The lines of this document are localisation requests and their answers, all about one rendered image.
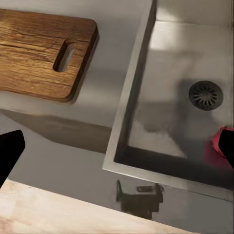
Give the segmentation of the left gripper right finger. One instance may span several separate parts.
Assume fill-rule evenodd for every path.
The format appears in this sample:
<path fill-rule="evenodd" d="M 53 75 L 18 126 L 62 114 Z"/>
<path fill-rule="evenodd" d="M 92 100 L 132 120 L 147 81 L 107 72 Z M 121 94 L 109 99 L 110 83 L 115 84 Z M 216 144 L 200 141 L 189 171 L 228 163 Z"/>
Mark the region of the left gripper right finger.
<path fill-rule="evenodd" d="M 234 131 L 222 130 L 219 138 L 218 148 L 222 151 L 226 160 L 234 169 Z"/>

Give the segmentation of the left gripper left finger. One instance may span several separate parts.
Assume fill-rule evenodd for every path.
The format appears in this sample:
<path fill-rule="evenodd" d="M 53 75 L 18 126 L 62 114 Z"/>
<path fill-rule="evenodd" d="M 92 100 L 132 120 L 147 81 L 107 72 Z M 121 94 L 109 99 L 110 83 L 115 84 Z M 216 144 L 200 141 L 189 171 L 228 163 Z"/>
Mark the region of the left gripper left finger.
<path fill-rule="evenodd" d="M 0 135 L 0 187 L 4 184 L 24 149 L 25 140 L 22 130 Z"/>

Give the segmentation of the vidalia onion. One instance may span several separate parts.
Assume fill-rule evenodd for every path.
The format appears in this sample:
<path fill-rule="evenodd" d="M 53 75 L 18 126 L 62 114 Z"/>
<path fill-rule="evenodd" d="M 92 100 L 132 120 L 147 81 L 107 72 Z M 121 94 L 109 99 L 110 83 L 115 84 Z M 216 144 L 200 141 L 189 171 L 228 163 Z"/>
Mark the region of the vidalia onion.
<path fill-rule="evenodd" d="M 227 125 L 221 126 L 221 128 L 219 128 L 219 131 L 213 137 L 213 147 L 214 147 L 216 153 L 220 157 L 222 157 L 223 159 L 226 160 L 226 156 L 224 156 L 224 154 L 222 153 L 222 151 L 218 148 L 218 142 L 219 142 L 219 138 L 220 138 L 220 135 L 222 133 L 222 130 L 234 131 L 234 127 L 227 127 Z"/>

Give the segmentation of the cutting board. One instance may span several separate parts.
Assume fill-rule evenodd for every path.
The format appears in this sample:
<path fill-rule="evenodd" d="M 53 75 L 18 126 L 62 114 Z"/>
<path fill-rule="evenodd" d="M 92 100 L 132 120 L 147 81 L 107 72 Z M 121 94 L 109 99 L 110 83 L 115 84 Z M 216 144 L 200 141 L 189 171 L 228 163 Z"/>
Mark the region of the cutting board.
<path fill-rule="evenodd" d="M 93 19 L 0 9 L 0 90 L 67 103 L 97 35 Z M 71 43 L 68 67 L 59 72 Z"/>

